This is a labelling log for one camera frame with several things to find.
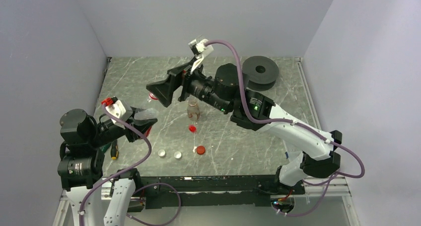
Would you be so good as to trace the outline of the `water bottle red label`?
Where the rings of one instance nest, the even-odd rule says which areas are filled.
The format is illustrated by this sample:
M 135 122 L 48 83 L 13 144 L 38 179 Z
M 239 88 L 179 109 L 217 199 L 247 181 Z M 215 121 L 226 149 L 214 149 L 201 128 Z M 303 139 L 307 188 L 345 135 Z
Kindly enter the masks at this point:
M 144 100 L 141 103 L 140 107 L 138 107 L 138 108 L 144 109 L 144 116 L 143 118 L 136 118 L 136 119 L 139 119 L 139 120 L 153 119 L 153 118 L 157 119 L 158 110 L 155 107 L 156 107 L 156 104 L 158 103 L 159 103 L 158 99 L 152 93 L 149 93 L 146 100 Z

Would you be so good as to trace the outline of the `blue white bottle cap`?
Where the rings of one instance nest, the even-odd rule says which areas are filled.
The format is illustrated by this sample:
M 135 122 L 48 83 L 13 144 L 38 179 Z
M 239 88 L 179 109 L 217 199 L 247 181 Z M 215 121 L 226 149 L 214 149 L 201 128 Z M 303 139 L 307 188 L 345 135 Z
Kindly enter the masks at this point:
M 166 151 L 165 150 L 159 150 L 157 154 L 158 154 L 159 157 L 163 158 L 163 157 L 166 156 Z

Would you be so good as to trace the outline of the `red water bottle cap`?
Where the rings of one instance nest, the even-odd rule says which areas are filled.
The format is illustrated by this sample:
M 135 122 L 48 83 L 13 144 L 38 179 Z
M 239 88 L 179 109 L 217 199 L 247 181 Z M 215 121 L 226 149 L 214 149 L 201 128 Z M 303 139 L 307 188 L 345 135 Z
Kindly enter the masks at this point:
M 194 126 L 194 125 L 190 125 L 190 126 L 189 126 L 189 131 L 190 131 L 190 132 L 192 132 L 192 133 L 196 133 L 196 132 L 197 132 L 197 128 L 196 128 L 196 126 Z

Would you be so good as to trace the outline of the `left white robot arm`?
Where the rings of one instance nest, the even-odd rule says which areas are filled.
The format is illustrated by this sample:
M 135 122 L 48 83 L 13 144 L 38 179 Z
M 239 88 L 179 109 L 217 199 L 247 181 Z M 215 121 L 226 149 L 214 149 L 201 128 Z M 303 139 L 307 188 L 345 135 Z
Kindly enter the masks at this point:
M 102 211 L 100 182 L 103 177 L 105 154 L 102 147 L 125 136 L 132 143 L 147 136 L 157 122 L 152 109 L 132 107 L 125 124 L 109 119 L 97 123 L 82 109 L 73 109 L 60 119 L 60 146 L 58 175 L 71 206 L 76 226 L 122 226 L 132 196 L 143 188 L 139 171 L 133 167 L 118 170 L 112 175 L 116 187 L 107 211 Z

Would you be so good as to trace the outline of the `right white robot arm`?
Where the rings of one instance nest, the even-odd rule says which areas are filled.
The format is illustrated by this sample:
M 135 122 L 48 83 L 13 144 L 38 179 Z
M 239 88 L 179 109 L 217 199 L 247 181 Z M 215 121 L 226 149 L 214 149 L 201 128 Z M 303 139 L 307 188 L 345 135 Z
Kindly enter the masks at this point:
M 179 101 L 193 96 L 224 114 L 237 126 L 269 133 L 298 148 L 289 153 L 289 163 L 277 169 L 274 189 L 287 193 L 308 176 L 328 178 L 340 168 L 341 156 L 335 152 L 335 135 L 320 131 L 289 115 L 263 94 L 245 90 L 246 107 L 240 98 L 237 67 L 232 63 L 217 68 L 215 77 L 205 76 L 203 67 L 191 71 L 192 64 L 183 64 L 167 71 L 165 80 L 149 83 L 146 89 L 168 107 L 173 93 L 182 88 Z

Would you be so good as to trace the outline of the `yellow black screwdriver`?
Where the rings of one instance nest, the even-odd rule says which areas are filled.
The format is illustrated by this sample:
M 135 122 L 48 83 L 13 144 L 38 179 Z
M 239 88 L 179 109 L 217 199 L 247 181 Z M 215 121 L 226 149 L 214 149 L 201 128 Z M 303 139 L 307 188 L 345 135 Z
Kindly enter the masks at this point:
M 110 145 L 110 157 L 112 160 L 116 160 L 118 158 L 118 155 L 118 141 L 114 140 Z

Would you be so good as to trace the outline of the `black filament spool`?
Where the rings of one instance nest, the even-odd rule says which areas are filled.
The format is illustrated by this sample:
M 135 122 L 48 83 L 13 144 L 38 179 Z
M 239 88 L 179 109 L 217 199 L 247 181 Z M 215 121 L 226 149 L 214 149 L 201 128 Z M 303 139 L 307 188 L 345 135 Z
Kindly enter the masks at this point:
M 243 62 L 242 71 L 248 76 L 247 87 L 255 91 L 271 89 L 280 75 L 278 65 L 265 56 L 247 58 Z

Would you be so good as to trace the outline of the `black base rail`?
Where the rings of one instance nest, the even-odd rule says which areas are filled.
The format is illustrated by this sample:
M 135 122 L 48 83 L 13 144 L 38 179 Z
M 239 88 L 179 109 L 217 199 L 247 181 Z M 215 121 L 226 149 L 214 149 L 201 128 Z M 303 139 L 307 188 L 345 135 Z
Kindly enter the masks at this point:
M 135 197 L 145 200 L 147 209 L 187 206 L 267 206 L 276 196 L 305 194 L 302 181 L 284 187 L 275 175 L 145 176 L 143 190 Z

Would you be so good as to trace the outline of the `aluminium frame rail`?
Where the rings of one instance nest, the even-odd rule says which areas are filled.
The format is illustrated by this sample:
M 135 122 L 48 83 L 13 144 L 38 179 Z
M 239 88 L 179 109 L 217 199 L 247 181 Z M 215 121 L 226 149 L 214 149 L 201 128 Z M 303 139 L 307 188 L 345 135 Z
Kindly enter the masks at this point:
M 351 199 L 346 179 L 339 176 L 331 181 L 310 177 L 294 186 L 281 186 L 274 175 L 145 176 L 136 177 L 129 186 L 135 189 L 132 196 L 118 180 L 111 179 L 92 196 L 102 202 L 111 201 L 113 196 L 126 199 L 127 212 L 176 206 L 272 204 L 290 213 L 294 196 L 305 197 L 307 203 L 311 197 L 320 196 L 342 197 L 344 202 Z

